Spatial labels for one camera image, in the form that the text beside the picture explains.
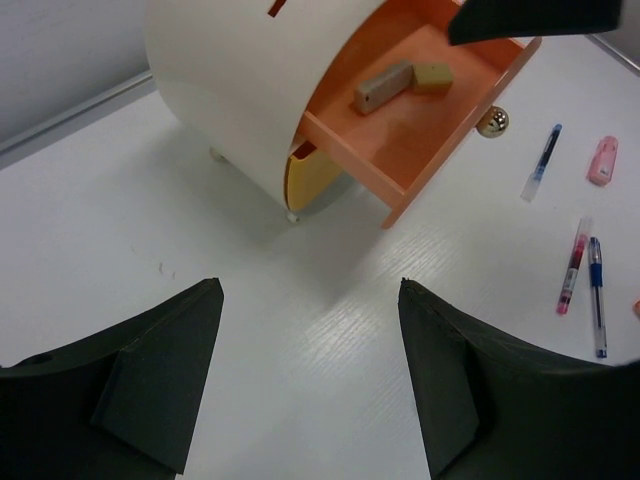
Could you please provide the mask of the yellow drawer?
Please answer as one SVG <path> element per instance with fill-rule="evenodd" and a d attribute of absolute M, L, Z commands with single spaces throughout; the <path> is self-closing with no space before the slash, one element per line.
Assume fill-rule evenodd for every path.
<path fill-rule="evenodd" d="M 308 207 L 343 172 L 328 154 L 304 141 L 289 156 L 284 194 L 290 211 Z"/>

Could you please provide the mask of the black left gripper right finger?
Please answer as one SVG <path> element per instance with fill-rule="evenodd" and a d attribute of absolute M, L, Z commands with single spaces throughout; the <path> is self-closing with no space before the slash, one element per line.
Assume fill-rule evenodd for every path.
<path fill-rule="evenodd" d="M 398 311 L 434 479 L 635 479 L 639 366 L 525 342 L 403 280 Z"/>

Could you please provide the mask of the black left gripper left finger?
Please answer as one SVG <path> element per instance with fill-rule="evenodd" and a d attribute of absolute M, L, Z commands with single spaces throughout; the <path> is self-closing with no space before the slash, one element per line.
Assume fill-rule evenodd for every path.
<path fill-rule="evenodd" d="M 221 319 L 205 279 L 1 371 L 5 479 L 173 479 L 186 468 Z"/>

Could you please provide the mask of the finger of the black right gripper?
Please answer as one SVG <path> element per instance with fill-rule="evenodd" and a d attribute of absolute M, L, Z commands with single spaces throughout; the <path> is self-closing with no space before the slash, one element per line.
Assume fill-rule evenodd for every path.
<path fill-rule="evenodd" d="M 586 35 L 619 28 L 621 0 L 467 0 L 451 19 L 449 43 Z"/>

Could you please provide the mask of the yellow eraser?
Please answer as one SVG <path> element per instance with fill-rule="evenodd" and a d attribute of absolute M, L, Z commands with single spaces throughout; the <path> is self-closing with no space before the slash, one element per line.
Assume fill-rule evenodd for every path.
<path fill-rule="evenodd" d="M 454 82 L 447 63 L 414 63 L 412 90 L 418 94 L 446 93 Z"/>

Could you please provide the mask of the cream drawer cabinet shell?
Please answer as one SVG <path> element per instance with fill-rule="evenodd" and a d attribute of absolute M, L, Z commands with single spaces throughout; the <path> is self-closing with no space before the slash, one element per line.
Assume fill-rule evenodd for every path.
<path fill-rule="evenodd" d="M 310 142 L 394 204 L 400 187 L 366 161 L 351 108 L 381 49 L 362 47 L 376 1 L 151 1 L 146 54 L 160 96 L 283 207 L 290 155 Z"/>

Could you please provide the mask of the orange top drawer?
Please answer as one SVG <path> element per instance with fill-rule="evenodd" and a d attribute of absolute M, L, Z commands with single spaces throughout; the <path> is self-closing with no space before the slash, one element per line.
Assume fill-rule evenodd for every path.
<path fill-rule="evenodd" d="M 384 1 L 355 31 L 320 81 L 297 132 L 390 209 L 392 227 L 541 45 L 500 39 L 449 44 L 455 1 Z M 353 91 L 401 60 L 449 65 L 443 96 L 405 92 L 369 115 Z"/>

